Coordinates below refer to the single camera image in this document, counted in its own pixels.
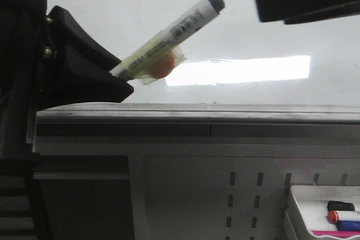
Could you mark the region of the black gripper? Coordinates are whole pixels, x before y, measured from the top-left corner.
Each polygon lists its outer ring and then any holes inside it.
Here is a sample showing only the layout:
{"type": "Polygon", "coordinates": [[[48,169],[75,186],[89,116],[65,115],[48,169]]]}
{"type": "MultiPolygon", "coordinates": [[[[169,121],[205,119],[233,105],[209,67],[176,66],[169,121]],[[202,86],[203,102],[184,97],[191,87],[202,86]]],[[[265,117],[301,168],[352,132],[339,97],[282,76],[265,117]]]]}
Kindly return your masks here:
{"type": "MultiPolygon", "coordinates": [[[[37,64],[52,51],[41,45],[47,0],[1,0],[1,238],[52,239],[34,171],[37,64]]],[[[86,102],[121,103],[134,88],[110,70],[121,61],[71,13],[54,6],[48,32],[55,58],[45,65],[38,110],[86,102]]]]}

